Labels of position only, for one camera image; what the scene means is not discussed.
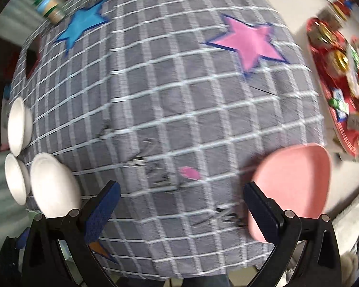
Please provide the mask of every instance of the floor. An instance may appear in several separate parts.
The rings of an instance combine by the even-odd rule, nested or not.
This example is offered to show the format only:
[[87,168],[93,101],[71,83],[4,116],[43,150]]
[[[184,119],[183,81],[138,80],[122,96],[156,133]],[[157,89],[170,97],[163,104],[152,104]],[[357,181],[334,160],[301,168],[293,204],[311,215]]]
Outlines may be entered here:
[[[304,33],[304,24],[306,20],[315,16],[320,9],[326,4],[326,0],[269,0],[270,4],[278,10],[284,21],[294,35],[296,43],[301,46],[305,54],[306,64],[312,67],[309,57],[305,52],[306,36]],[[342,31],[346,38],[352,35],[359,35],[359,25],[350,20]],[[333,142],[333,130],[330,120],[327,121],[327,148],[332,157],[332,175],[330,183],[330,191],[326,203],[325,211],[331,216],[336,216],[343,210],[353,199],[354,195],[359,191],[359,165],[349,161],[341,161],[335,152],[340,150]],[[229,273],[229,277],[234,286],[246,286],[256,274],[256,269],[249,267],[239,271]],[[172,286],[181,286],[182,281],[172,279]]]

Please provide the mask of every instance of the bottle with green cap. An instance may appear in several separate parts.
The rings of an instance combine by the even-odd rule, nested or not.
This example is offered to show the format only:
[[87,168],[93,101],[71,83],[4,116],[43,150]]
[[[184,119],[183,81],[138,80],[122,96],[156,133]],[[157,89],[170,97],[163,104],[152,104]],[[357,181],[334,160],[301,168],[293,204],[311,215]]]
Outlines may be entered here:
[[345,114],[349,114],[349,106],[348,103],[345,103],[341,100],[335,99],[335,98],[330,98],[328,100],[328,104],[330,105],[330,107],[334,108],[334,109],[338,109],[343,111]]
[[33,4],[36,6],[37,11],[45,18],[48,18],[54,25],[65,17],[56,0],[35,0]]

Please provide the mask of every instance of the tablecloth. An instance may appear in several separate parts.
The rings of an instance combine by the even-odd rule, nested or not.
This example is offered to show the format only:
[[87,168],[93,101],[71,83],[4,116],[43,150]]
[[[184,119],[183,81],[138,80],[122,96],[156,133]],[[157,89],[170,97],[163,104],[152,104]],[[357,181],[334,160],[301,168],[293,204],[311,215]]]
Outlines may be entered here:
[[[109,22],[66,54],[56,38],[77,9],[98,1],[69,0],[67,18],[43,23],[22,49],[11,102],[24,98],[34,128],[21,158],[30,167],[37,153],[53,154],[72,170],[83,202],[108,180],[120,183],[100,237],[119,263],[99,257],[107,270],[166,279],[263,263],[272,245],[241,226],[242,184],[274,150],[324,143],[310,70],[280,15],[267,0],[107,0]],[[289,63],[260,60],[242,74],[236,53],[205,44],[226,32],[223,14],[270,23],[271,43]],[[27,79],[38,35],[40,61]],[[131,162],[138,155],[145,165]],[[200,178],[187,179],[184,168]],[[38,209],[32,195],[27,207]],[[193,227],[216,208],[231,208],[240,226],[212,218]]]

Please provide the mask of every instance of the pink plate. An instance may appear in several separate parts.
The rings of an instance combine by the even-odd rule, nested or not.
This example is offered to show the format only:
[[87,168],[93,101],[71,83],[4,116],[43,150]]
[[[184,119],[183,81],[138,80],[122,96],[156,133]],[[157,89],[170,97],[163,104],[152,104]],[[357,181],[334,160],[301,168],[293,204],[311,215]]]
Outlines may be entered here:
[[[296,145],[270,154],[257,168],[253,181],[282,210],[299,217],[318,218],[326,204],[331,160],[317,143]],[[253,239],[266,242],[249,212],[248,228]]]

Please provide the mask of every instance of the pink petal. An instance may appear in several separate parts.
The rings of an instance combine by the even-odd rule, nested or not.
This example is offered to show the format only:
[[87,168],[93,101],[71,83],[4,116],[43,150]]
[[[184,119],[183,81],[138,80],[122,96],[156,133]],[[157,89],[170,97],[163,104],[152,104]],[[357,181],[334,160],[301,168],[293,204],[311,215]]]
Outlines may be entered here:
[[199,171],[189,166],[180,167],[178,171],[186,179],[200,180],[201,178]]

